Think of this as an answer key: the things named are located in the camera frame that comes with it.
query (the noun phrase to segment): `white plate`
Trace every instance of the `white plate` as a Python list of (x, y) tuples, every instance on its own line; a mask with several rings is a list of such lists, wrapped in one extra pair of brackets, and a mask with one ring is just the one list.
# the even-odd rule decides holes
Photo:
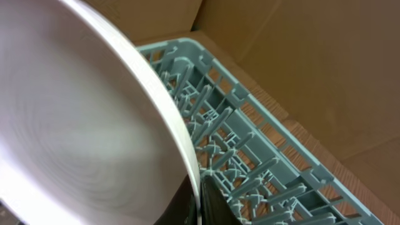
[(184, 122), (115, 27), (80, 1), (4, 0), (0, 34), (0, 199), (17, 216), (152, 224), (186, 174), (199, 207)]

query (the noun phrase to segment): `wooden surface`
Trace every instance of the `wooden surface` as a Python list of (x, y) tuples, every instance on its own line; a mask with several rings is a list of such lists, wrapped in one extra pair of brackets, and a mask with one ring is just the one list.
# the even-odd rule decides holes
[(84, 0), (130, 40), (190, 31), (201, 0)]
[[(220, 61), (233, 73), (233, 75), (235, 75), (250, 90), (250, 92), (256, 98), (258, 98), (258, 100), (268, 110), (270, 110), (274, 116), (276, 116), (384, 224), (400, 224), (400, 219), (375, 194), (373, 194), (360, 181), (360, 179), (358, 179), (351, 171), (346, 169), (316, 138), (310, 135), (307, 130), (305, 130), (291, 115), (287, 113), (287, 111), (285, 111), (269, 94), (266, 93), (259, 83), (250, 78), (250, 76), (248, 76), (248, 74), (234, 62), (233, 57), (222, 51), (219, 46), (217, 46), (201, 31), (135, 42), (135, 44), (142, 45), (180, 37), (189, 37), (199, 41), (205, 48), (207, 48), (218, 59), (220, 59)], [(278, 142), (279, 136), (275, 136), (274, 141)], [(301, 167), (304, 165), (301, 159), (295, 155), (291, 156), (291, 160), (297, 166)], [(355, 170), (356, 174), (361, 179), (365, 177), (360, 176), (358, 173), (364, 173), (367, 175), (369, 174), (363, 172), (364, 169), (367, 170), (367, 164), (368, 162), (365, 162), (363, 167), (360, 167), (359, 170)], [(346, 207), (343, 207), (342, 209), (349, 213), (352, 211)]]
[(396, 0), (204, 0), (196, 26), (400, 215), (399, 17)]

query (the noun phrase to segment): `brown wall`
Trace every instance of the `brown wall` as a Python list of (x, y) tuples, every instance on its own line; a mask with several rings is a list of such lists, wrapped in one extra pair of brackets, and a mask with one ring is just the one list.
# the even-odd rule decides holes
[(201, 0), (85, 0), (132, 41), (190, 31)]
[(400, 214), (400, 1), (205, 0), (196, 26)]

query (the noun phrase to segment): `gray-green plastic crate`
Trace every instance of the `gray-green plastic crate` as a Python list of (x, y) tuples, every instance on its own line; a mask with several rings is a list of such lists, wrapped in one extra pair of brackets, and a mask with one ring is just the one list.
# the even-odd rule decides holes
[[(206, 164), (199, 163), (201, 175), (213, 176), (243, 224), (382, 224), (198, 42), (181, 38), (138, 50), (175, 100), (195, 151), (207, 153)], [(261, 119), (252, 122), (241, 110), (244, 104)], [(275, 145), (261, 131), (265, 126), (275, 129), (284, 142)], [(283, 153), (287, 148), (310, 167), (299, 170)], [(255, 165), (252, 169), (239, 152)], [(238, 179), (242, 182), (235, 186)], [(328, 199), (322, 193), (327, 188), (337, 196)], [(243, 203), (249, 203), (247, 217), (241, 213)], [(343, 215), (338, 209), (343, 203), (355, 214)], [(263, 214), (257, 212), (260, 205), (266, 208)]]

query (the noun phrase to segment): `dish rack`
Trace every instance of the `dish rack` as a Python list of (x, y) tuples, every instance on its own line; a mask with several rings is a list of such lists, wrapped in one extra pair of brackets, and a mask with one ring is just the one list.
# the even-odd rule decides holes
[(185, 120), (201, 175), (243, 224), (382, 224), (198, 42), (137, 50)]

